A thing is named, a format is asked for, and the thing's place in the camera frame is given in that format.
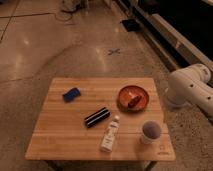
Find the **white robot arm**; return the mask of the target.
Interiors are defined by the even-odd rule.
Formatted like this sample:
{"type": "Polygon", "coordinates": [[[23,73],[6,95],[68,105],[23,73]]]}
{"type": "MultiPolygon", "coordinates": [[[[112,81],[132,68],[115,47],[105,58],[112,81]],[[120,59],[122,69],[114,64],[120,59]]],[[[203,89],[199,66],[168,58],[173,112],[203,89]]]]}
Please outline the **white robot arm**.
{"type": "Polygon", "coordinates": [[[165,89],[166,105],[181,108],[192,103],[213,118],[213,88],[207,85],[210,79],[210,69],[203,64],[193,64],[171,72],[165,89]]]}

